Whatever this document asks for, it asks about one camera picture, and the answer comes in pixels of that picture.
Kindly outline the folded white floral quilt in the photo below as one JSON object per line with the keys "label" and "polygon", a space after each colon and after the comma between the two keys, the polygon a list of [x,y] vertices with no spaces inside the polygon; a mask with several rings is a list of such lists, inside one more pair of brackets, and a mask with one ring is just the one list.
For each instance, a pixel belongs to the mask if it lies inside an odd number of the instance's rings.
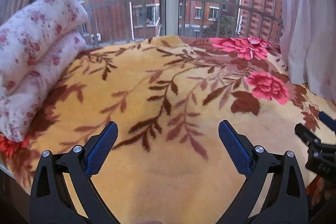
{"label": "folded white floral quilt", "polygon": [[24,141],[51,88],[87,48],[77,0],[37,0],[1,25],[1,133]]}

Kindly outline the right sheer curtain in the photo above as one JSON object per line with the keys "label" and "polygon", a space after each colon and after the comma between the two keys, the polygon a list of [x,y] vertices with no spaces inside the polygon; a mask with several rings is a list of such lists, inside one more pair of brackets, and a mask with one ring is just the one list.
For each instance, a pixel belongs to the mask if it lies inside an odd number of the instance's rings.
{"label": "right sheer curtain", "polygon": [[335,0],[282,0],[282,58],[291,83],[335,101]]}

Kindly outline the yellow floral bed blanket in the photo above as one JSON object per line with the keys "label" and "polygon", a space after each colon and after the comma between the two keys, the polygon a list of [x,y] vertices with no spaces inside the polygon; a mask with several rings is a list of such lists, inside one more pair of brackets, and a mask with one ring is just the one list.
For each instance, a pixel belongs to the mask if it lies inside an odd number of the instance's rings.
{"label": "yellow floral bed blanket", "polygon": [[238,193],[218,136],[228,120],[267,151],[293,151],[303,167],[304,124],[326,143],[319,119],[335,104],[294,85],[279,48],[260,38],[150,38],[82,53],[66,70],[21,143],[1,137],[1,158],[25,192],[44,150],[84,144],[109,121],[119,134],[94,186],[121,223],[215,223]]}

